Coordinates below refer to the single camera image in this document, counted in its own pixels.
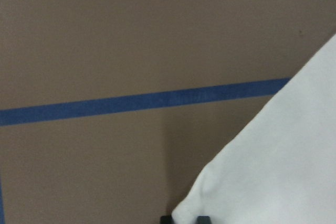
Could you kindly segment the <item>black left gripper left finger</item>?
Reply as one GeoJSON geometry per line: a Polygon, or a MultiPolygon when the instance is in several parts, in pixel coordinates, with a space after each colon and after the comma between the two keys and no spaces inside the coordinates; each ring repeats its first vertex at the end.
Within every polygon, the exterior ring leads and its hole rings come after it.
{"type": "Polygon", "coordinates": [[[160,224],[173,224],[173,218],[171,215],[161,216],[160,224]]]}

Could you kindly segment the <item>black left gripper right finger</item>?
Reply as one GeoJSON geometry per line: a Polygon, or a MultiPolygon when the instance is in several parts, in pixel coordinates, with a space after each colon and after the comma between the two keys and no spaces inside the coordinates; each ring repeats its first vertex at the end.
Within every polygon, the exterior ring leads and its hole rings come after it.
{"type": "Polygon", "coordinates": [[[196,224],[211,224],[210,216],[198,216],[196,218],[196,224]]]}

